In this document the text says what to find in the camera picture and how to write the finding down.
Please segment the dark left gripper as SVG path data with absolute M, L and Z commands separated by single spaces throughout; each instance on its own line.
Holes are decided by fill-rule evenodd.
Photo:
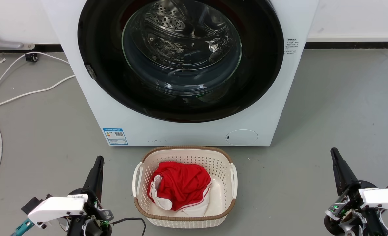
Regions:
M 103 178 L 104 157 L 98 156 L 83 188 L 70 193 L 73 197 L 86 194 L 88 198 L 82 210 L 68 215 L 67 236 L 110 236 L 112 234 L 110 221 L 114 219 L 114 215 L 101 204 Z

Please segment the grey metal hinge bracket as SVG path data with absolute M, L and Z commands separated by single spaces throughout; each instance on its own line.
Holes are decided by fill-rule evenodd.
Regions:
M 96 80 L 97 79 L 97 76 L 96 76 L 96 73 L 95 71 L 93 70 L 92 66 L 88 63 L 85 63 L 84 64 L 87 72 L 89 73 L 89 76 L 93 79 L 93 80 Z

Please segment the red and white garment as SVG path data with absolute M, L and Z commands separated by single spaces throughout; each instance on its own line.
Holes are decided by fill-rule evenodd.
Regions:
M 212 178 L 197 164 L 161 162 L 152 174 L 147 196 L 161 209 L 203 217 L 210 202 Z

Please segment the grey metal floor bracket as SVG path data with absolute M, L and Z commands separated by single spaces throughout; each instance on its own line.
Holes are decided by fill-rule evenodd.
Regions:
M 4 41 L 0 39 L 0 50 L 2 51 L 31 51 L 36 45 L 31 43 Z

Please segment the blue energy label sticker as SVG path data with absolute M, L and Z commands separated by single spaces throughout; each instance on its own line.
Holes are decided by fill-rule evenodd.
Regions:
M 127 138 L 121 128 L 102 128 L 107 143 L 110 146 L 126 146 Z

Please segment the round white filter cover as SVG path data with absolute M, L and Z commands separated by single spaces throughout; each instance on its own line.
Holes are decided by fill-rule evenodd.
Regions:
M 258 134 L 255 131 L 248 129 L 234 130 L 227 134 L 226 141 L 234 146 L 247 146 L 255 143 L 258 139 Z

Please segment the stainless steel washer drum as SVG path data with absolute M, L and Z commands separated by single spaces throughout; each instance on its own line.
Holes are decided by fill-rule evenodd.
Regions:
M 198 95 L 235 73 L 242 42 L 233 23 L 206 3 L 157 0 L 127 21 L 122 51 L 147 86 L 172 95 Z

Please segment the cream plastic laundry basket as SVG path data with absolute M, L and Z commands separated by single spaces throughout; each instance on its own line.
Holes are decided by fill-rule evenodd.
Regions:
M 148 198 L 150 178 L 161 162 L 198 164 L 211 176 L 210 200 L 203 217 L 182 211 L 164 210 Z M 205 146 L 165 146 L 148 152 L 136 166 L 132 194 L 137 210 L 152 224 L 179 229 L 198 229 L 220 225 L 235 206 L 237 170 L 230 156 L 221 149 Z

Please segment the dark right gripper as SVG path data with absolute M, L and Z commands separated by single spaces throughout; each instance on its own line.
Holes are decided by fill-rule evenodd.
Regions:
M 383 219 L 388 210 L 361 207 L 363 200 L 359 190 L 377 187 L 368 181 L 357 182 L 337 148 L 331 149 L 331 157 L 339 198 L 325 211 L 326 230 L 333 236 L 388 236 L 388 227 Z

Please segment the white front-load washing machine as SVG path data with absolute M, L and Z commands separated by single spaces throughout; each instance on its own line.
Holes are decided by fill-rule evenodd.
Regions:
M 268 0 L 275 9 L 284 38 L 281 69 L 269 90 L 243 111 L 201 123 L 159 120 L 127 108 L 106 93 L 87 72 L 77 39 L 77 25 L 87 0 L 41 0 L 84 96 L 101 128 L 121 128 L 128 146 L 233 146 L 228 133 L 248 129 L 258 134 L 248 146 L 269 146 L 282 114 L 320 0 Z M 284 54 L 285 40 L 300 44 Z

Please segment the small printed text label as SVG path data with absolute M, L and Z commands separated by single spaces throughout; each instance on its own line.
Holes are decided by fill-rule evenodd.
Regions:
M 300 42 L 296 38 L 288 38 L 285 40 L 284 54 L 294 55 L 297 52 Z

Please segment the round black glass washer door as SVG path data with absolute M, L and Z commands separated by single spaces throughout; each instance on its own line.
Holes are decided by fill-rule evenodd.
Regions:
M 125 59 L 122 31 L 137 10 L 154 1 L 87 0 L 83 6 L 77 25 L 80 54 L 112 98 L 151 118 L 201 123 L 237 114 L 269 90 L 282 66 L 284 38 L 268 0 L 196 0 L 220 10 L 240 35 L 240 64 L 222 85 L 198 95 L 172 95 L 147 86 Z

